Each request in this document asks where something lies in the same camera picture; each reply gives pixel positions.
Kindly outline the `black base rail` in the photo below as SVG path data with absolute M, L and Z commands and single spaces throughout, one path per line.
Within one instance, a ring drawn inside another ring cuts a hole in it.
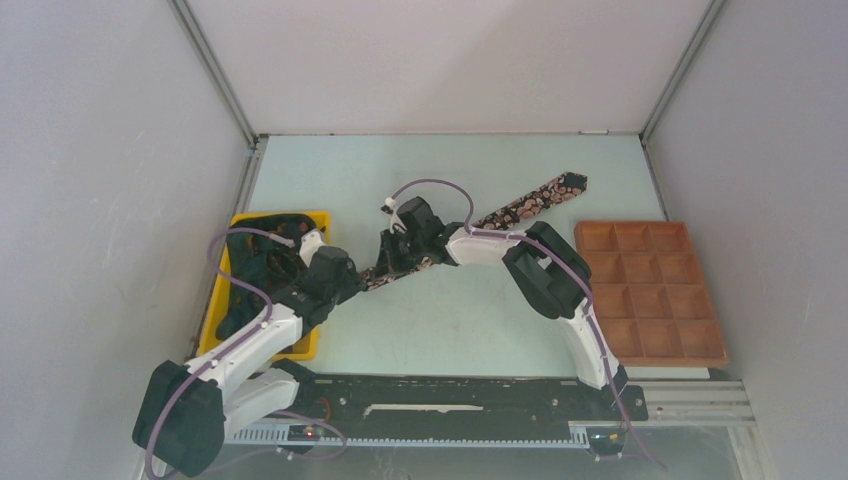
M 563 378 L 318 374 L 289 409 L 327 420 L 350 440 L 390 441 L 567 440 L 575 423 L 649 417 L 638 386 L 615 399 Z

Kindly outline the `aluminium frame rail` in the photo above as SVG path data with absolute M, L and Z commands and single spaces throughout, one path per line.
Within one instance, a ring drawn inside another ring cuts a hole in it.
M 313 378 L 294 378 L 299 387 Z M 623 385 L 632 384 L 640 387 L 647 402 L 649 417 L 645 421 L 633 421 L 645 425 L 733 425 L 750 423 L 753 413 L 747 395 L 738 382 L 731 381 L 637 381 L 632 380 Z M 290 411 L 290 406 L 271 412 L 263 418 L 279 416 Z M 617 427 L 609 422 L 575 423 L 574 426 Z

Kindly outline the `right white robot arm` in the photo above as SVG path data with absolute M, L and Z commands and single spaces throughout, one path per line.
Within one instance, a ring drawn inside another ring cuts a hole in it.
M 624 376 L 600 329 L 591 269 L 553 227 L 545 222 L 526 231 L 484 230 L 459 222 L 392 226 L 381 233 L 377 264 L 363 276 L 376 289 L 434 265 L 505 267 L 530 307 L 559 324 L 577 379 L 585 385 L 585 411 L 606 418 L 620 407 Z

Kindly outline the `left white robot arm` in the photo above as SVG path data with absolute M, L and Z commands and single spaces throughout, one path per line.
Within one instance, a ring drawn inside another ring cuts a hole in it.
M 186 363 L 166 360 L 151 374 L 132 431 L 144 451 L 144 471 L 157 478 L 156 460 L 170 474 L 194 477 L 211 466 L 227 434 L 285 409 L 304 416 L 315 388 L 279 369 L 258 369 L 322 324 L 363 290 L 353 260 L 326 244 L 301 255 L 306 269 L 278 294 L 262 293 L 257 315 L 209 352 Z

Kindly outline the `pile of dark ties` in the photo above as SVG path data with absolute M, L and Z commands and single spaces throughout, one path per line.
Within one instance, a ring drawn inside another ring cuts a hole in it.
M 302 213 L 283 213 L 245 218 L 233 223 L 243 231 L 226 238 L 230 260 L 230 275 L 273 295 L 290 284 L 306 270 L 299 256 L 300 239 L 317 228 L 316 222 Z M 248 233 L 253 228 L 274 233 L 293 242 L 291 246 L 278 243 L 265 236 Z M 228 310 L 216 328 L 215 337 L 225 340 L 265 307 L 264 300 L 242 287 L 232 287 Z

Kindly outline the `pink rose floral tie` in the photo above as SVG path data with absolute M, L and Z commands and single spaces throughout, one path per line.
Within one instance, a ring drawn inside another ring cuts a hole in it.
M 551 208 L 583 194 L 588 187 L 588 177 L 574 172 L 564 172 L 542 186 L 513 200 L 512 202 L 480 217 L 471 223 L 474 228 L 506 231 Z M 423 271 L 433 265 L 429 258 L 414 263 L 411 267 L 390 267 L 387 260 L 363 270 L 360 275 L 366 290 L 373 291 L 401 278 Z

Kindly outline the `brown compartment tray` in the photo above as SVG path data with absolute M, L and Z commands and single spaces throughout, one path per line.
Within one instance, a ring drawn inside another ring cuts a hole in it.
M 730 361 L 688 228 L 671 221 L 581 221 L 601 330 L 625 366 L 719 368 Z

